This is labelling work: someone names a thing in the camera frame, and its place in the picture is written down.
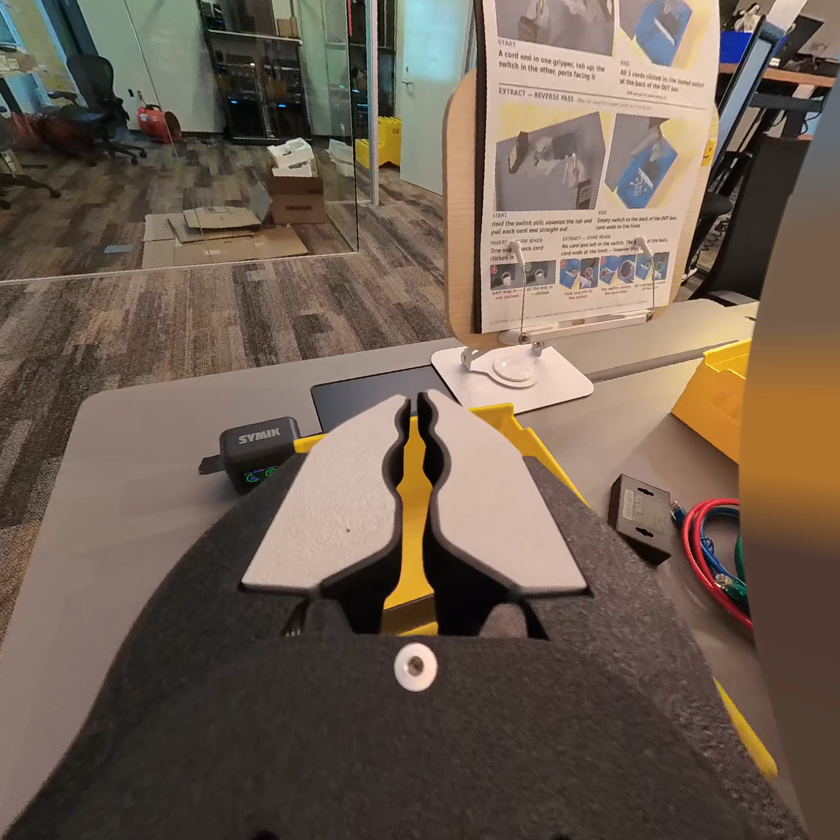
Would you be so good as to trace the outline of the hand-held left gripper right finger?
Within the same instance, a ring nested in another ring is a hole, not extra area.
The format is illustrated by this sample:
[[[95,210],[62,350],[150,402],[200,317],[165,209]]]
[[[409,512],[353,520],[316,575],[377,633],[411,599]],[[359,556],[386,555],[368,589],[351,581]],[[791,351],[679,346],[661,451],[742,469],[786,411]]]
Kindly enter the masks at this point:
[[[423,570],[440,636],[479,636],[491,612],[587,593],[587,582],[525,457],[500,431],[439,391],[418,394],[431,484]]]

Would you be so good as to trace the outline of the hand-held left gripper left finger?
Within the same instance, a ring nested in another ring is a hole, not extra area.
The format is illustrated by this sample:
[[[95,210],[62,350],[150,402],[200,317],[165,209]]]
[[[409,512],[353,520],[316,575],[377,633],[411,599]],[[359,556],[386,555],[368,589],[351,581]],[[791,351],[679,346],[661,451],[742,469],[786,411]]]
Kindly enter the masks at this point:
[[[307,453],[247,567],[250,592],[339,603],[357,634],[378,634],[402,572],[397,491],[411,400],[394,395],[322,437]]]

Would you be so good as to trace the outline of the yellow plastic bin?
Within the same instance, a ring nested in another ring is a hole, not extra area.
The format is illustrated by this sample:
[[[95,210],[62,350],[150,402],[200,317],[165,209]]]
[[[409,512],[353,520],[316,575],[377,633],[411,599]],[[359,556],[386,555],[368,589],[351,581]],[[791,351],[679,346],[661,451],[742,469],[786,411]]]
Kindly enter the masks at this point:
[[[494,427],[499,434],[506,438],[510,444],[523,456],[531,457],[540,462],[542,467],[548,470],[555,479],[564,483],[580,499],[583,496],[574,487],[571,479],[565,474],[563,468],[551,455],[549,449],[541,438],[530,427],[524,427],[513,415],[512,404],[498,404],[469,409],[475,416]],[[297,440],[294,444],[295,451],[299,454],[306,454],[316,443],[323,439],[326,434],[316,434]],[[402,513],[400,524],[402,525],[402,572],[399,583],[392,595],[385,600],[385,611],[382,618],[384,632],[398,634],[404,631],[403,635],[416,638],[409,641],[427,641],[421,634],[432,634],[436,625],[432,624],[432,591],[430,584],[424,582],[422,569],[422,540],[424,529],[427,525],[427,510],[429,498],[432,493],[432,486],[424,474],[422,466],[426,445],[421,440],[417,429],[417,420],[410,421],[410,433],[405,449],[404,477],[397,487],[397,492],[402,499]],[[628,554],[632,555],[633,561],[629,568],[640,571],[643,567],[649,570],[645,572],[646,578],[654,580],[654,566],[651,562],[641,560],[640,549]],[[513,647],[501,647],[493,643],[490,647],[492,654],[513,654],[513,665],[525,665],[523,658],[525,653],[545,653],[540,647],[527,650]],[[532,676],[557,676],[554,673],[545,674],[540,671],[531,672],[528,668],[523,672],[524,677]],[[513,700],[515,710],[524,709],[526,705],[526,688],[522,679],[514,679],[514,688],[503,689],[503,699]],[[746,718],[736,707],[734,702],[727,695],[724,688],[715,683],[721,698],[722,705],[726,708],[731,720],[733,730],[740,737],[744,748],[750,758],[759,768],[765,778],[775,781],[778,777],[778,768],[770,752],[764,747],[759,737],[751,729]]]
[[[742,405],[750,339],[703,353],[671,414],[740,464]]]

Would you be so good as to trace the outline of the black ethernet switch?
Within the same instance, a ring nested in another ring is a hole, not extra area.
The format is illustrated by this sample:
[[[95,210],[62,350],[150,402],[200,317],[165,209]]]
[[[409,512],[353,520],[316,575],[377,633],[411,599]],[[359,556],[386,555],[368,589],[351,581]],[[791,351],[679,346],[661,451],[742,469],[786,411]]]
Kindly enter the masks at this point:
[[[670,558],[675,527],[667,491],[621,474],[611,487],[606,520],[648,565]]]

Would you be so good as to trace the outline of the black power bank with display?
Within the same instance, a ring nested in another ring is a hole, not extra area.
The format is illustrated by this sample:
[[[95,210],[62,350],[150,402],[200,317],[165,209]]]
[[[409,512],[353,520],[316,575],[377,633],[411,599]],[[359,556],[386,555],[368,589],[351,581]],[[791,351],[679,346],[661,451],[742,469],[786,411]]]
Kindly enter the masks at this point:
[[[218,438],[218,454],[204,457],[198,474],[225,473],[237,493],[246,495],[296,453],[299,437],[291,416],[226,429]]]

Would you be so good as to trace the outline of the black flat mat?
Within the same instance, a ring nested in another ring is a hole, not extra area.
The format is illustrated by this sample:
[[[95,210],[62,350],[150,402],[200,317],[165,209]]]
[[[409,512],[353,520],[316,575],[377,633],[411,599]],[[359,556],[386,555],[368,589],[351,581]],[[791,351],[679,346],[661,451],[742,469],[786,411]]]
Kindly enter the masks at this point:
[[[455,399],[431,364],[314,385],[311,399],[321,430],[328,433],[393,396],[410,398],[414,416],[417,394],[430,390]]]

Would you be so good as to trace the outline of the flattened cardboard sheets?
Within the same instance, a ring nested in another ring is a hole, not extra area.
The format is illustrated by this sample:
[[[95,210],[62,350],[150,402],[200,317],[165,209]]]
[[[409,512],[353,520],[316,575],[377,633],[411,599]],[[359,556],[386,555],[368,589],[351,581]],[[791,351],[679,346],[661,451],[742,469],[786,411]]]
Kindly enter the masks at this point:
[[[308,248],[288,225],[199,228],[188,224],[193,210],[147,214],[141,268],[205,266],[306,256]]]

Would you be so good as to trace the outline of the brown cardboard box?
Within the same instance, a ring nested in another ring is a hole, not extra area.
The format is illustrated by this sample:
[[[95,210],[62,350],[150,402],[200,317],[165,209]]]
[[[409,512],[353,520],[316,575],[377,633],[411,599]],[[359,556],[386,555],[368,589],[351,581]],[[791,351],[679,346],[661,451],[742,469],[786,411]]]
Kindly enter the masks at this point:
[[[328,221],[320,176],[274,175],[268,171],[266,189],[274,225],[325,224]]]

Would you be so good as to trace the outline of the instruction poster on wooden board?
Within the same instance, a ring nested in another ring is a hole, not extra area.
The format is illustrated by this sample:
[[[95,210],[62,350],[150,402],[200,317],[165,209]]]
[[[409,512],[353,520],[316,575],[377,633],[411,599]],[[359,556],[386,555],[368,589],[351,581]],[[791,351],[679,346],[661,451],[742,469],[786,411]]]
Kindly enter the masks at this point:
[[[475,2],[444,121],[447,310],[465,344],[655,319],[717,127],[717,2]]]

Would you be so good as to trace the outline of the stack of yellow bins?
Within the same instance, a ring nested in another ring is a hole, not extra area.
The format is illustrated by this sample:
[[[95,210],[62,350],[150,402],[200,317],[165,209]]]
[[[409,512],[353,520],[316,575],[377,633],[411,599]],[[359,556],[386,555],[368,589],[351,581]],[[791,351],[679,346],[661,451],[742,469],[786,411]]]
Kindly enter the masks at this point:
[[[402,120],[396,117],[379,117],[377,138],[379,149],[377,161],[379,166],[402,165]],[[370,142],[364,139],[354,141],[355,162],[364,169],[370,168]]]

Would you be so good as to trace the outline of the small red floor machine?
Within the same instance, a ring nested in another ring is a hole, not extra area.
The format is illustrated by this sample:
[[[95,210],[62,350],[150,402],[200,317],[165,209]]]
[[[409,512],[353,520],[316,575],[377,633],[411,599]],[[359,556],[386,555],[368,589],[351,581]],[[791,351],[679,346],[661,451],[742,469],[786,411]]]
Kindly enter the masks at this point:
[[[182,142],[182,127],[173,112],[163,110],[157,104],[145,103],[138,108],[136,119],[140,131],[159,144]]]

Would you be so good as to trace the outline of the black equipment rack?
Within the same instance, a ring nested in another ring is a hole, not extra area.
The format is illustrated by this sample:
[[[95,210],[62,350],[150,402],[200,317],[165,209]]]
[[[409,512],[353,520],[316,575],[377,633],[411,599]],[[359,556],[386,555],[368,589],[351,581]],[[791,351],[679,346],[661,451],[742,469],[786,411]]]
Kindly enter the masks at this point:
[[[294,2],[198,1],[224,135],[234,144],[309,140],[301,31]]]

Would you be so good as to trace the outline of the black mesh office chair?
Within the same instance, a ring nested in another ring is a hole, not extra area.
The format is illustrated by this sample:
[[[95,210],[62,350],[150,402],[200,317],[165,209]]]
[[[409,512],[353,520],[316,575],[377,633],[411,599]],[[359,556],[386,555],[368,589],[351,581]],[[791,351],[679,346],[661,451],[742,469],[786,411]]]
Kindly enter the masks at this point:
[[[128,127],[130,116],[114,90],[111,62],[101,56],[77,54],[67,59],[66,68],[77,91],[47,93],[49,100],[68,102],[59,114],[91,142],[93,149],[104,151],[111,158],[125,155],[132,165],[145,160],[145,148],[121,142],[117,137],[120,129]]]

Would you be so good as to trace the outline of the black framed display panel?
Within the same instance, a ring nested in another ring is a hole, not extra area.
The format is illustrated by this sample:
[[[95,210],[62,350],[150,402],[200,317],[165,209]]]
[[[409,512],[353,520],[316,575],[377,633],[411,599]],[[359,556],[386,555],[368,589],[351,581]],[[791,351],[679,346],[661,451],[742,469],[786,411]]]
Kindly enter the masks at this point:
[[[717,148],[710,168],[709,193],[725,196],[727,199],[731,197],[732,190],[728,188],[728,181],[732,156],[728,147],[784,35],[784,28],[762,16],[732,75],[719,108]]]

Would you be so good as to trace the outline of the blue storage crate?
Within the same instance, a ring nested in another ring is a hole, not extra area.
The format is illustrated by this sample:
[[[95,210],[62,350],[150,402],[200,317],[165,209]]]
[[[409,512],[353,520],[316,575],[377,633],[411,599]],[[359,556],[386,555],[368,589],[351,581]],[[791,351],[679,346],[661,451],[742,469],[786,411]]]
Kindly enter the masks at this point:
[[[737,66],[749,50],[757,31],[724,30],[720,36],[719,65]]]

